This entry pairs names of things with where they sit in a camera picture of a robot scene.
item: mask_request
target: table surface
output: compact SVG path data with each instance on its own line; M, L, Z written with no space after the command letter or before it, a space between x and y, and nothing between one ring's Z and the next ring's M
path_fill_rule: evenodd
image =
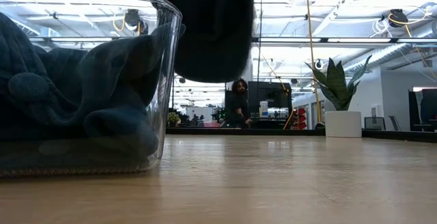
M139 176L0 182L1 223L436 223L437 144L168 136Z

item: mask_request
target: clear glass container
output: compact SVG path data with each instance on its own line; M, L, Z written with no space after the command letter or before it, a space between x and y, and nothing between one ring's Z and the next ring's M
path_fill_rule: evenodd
M157 166L181 19L165 0L0 0L0 178Z

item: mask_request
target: pipe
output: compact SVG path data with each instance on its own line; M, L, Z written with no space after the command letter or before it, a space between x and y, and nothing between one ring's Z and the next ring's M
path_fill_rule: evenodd
M432 22L419 27L414 30L413 38L436 38L437 37L437 20L433 20ZM372 58L369 60L367 65L367 69L374 68L381 64L385 64L388 61L396 59L398 57L402 57L402 54L409 53L413 49L413 45L410 43L402 43L395 44L383 49L376 49L373 51L369 51L356 59L349 61L348 63L343 65L345 71L354 72L359 70L364 66L366 59L372 55Z

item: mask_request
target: computer monitor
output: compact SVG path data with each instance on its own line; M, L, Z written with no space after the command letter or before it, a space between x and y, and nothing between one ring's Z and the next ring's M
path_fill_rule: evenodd
M269 83L249 81L247 83L249 93L249 112L259 113L259 102L267 101L269 108L288 108L292 111L292 88L289 83Z

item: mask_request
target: man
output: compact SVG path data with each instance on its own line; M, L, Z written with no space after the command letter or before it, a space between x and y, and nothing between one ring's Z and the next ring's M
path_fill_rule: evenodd
M228 122L238 128L250 128L250 115L247 108L247 83L243 79L232 83L231 106L228 108Z

